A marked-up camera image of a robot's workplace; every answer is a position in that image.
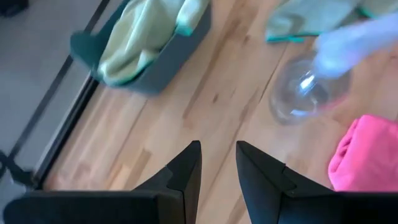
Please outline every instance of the gray storage bin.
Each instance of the gray storage bin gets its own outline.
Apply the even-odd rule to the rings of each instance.
[[[71,56],[83,62],[91,70],[91,76],[99,82],[102,82],[102,80],[96,73],[98,63],[108,43],[113,26],[120,18],[129,1],[125,0],[122,2],[97,34],[80,31],[74,33],[70,38]],[[211,4],[208,5],[199,24],[190,36],[174,34],[162,49],[156,61],[152,62],[133,80],[118,87],[128,88],[145,95],[159,94],[198,47],[209,31],[210,26]]]

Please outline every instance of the teal cloth edge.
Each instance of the teal cloth edge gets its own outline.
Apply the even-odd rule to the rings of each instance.
[[[302,43],[302,42],[304,42],[304,37],[316,36],[316,35],[320,35],[320,34],[321,34],[321,32],[313,32],[313,33],[300,33],[300,34],[266,37],[266,42],[276,43],[276,42],[289,41],[289,42],[293,42],[293,43]]]
[[[366,16],[369,18],[376,18],[376,16],[368,9],[365,9],[364,7],[358,7],[357,11],[362,15]]]
[[[103,76],[101,76],[101,81],[107,84],[108,86],[113,86],[113,87],[119,87],[119,86],[124,86],[130,84],[130,82],[134,81],[136,78],[140,77],[142,73],[144,73],[145,69],[148,68],[152,63],[155,62],[155,60],[147,63],[145,66],[143,66],[138,72],[136,72],[135,75],[132,75],[130,77],[125,77],[125,78],[120,78],[118,80],[115,80],[111,83],[108,83],[104,80]]]
[[[193,29],[191,27],[178,25],[175,28],[174,32],[176,34],[180,34],[182,36],[189,37],[193,33]]]

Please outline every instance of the black metal frame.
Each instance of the black metal frame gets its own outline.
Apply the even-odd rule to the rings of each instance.
[[[102,0],[100,2],[96,11],[91,17],[89,23],[87,24],[85,31],[91,32],[94,29],[94,26],[100,19],[102,13],[108,6],[109,2],[110,0]],[[42,117],[53,95],[58,90],[59,85],[61,84],[63,78],[67,74],[72,63],[73,59],[69,55],[66,58],[65,62],[63,63],[54,81],[51,83],[50,87],[46,91],[39,105],[36,107],[34,114],[32,115],[26,127],[24,128],[22,134],[19,136],[14,147],[11,149],[11,153],[8,156],[4,155],[0,157],[0,162],[2,164],[2,166],[0,167],[0,178],[3,177],[7,169],[9,169],[10,172],[12,173],[13,178],[17,182],[21,182],[22,184],[25,184],[28,187],[33,187],[35,189],[42,188],[42,185],[45,182],[45,179],[51,167],[57,160],[57,157],[62,150],[62,147],[65,145],[67,139],[69,138],[70,133],[77,124],[90,98],[93,96],[93,93],[95,92],[96,87],[98,86],[98,82],[94,78],[88,76],[86,82],[83,84],[81,92],[78,93],[76,102],[74,102],[71,111],[69,112],[65,122],[62,124],[62,127],[59,133],[57,134],[57,137],[55,138],[52,146],[50,147],[50,150],[48,151],[45,159],[43,160],[43,163],[40,165],[36,173],[33,174],[33,172],[31,171],[22,170],[20,167],[18,167],[15,164],[14,158],[18,155],[18,152],[22,149],[23,145],[26,143],[29,136],[32,134],[33,129],[35,128],[39,119]],[[26,174],[33,174],[34,177],[31,177],[31,180],[28,180],[26,179]]]

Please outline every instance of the gray carpet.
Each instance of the gray carpet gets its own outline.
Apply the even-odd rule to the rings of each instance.
[[[69,54],[72,32],[82,30],[101,0],[31,0],[12,18],[0,18],[0,150],[9,155]],[[98,30],[121,0],[111,0],[97,22]],[[15,163],[37,170],[88,78],[73,62],[46,104],[32,131],[15,154]],[[24,192],[9,172],[0,176],[0,211]]]

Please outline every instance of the empty water bottle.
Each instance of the empty water bottle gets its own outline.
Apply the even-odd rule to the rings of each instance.
[[[341,102],[349,91],[351,72],[329,79],[313,66],[315,52],[290,60],[270,97],[270,108],[282,124],[295,124]]]
[[[282,124],[295,124],[333,108],[351,85],[351,69],[398,40],[398,12],[322,34],[312,51],[290,60],[279,74],[270,109]]]

